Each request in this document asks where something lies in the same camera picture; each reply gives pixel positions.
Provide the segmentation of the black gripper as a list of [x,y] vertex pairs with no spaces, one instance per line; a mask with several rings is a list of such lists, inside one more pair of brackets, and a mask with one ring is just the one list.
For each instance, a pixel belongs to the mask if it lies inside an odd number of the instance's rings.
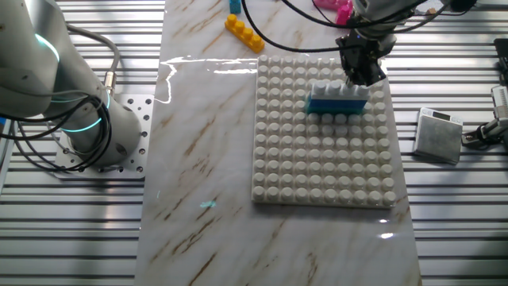
[[336,43],[341,54],[341,63],[346,74],[346,83],[354,86],[358,84],[370,87],[384,79],[384,72],[379,59],[389,54],[397,37],[389,33],[375,38],[366,38],[357,32],[339,37]]

